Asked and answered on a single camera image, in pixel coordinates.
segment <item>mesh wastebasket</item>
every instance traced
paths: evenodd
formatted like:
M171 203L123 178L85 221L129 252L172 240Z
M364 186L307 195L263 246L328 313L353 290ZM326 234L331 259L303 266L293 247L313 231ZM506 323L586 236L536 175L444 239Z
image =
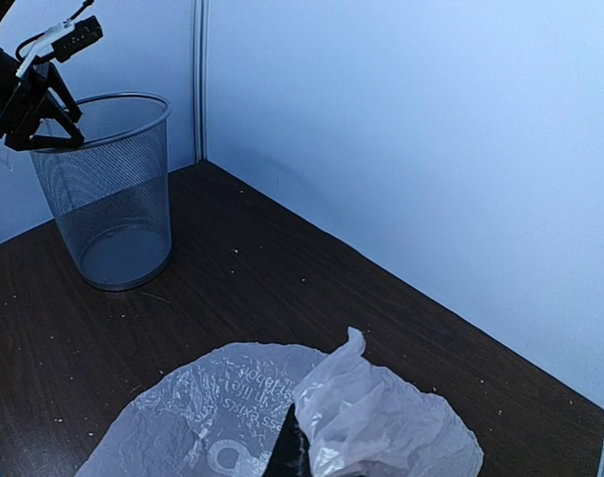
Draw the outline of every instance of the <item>mesh wastebasket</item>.
M167 117L159 96L123 93L78 103L81 148L31 152L44 195L83 278L121 291L160 273L170 258ZM52 120L39 134L64 136Z

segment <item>crumpled plastic bag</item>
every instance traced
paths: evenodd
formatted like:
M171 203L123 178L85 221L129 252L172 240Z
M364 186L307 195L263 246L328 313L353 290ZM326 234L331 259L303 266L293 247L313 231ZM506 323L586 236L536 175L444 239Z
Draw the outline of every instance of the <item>crumpled plastic bag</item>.
M364 348L351 328L328 357L298 345L215 350L129 404L76 477L260 477L292 442L304 443L303 465L273 475L476 476L483 452L447 401L372 366Z
M445 398L362 357L362 333L293 390L313 477L476 477L483 451Z

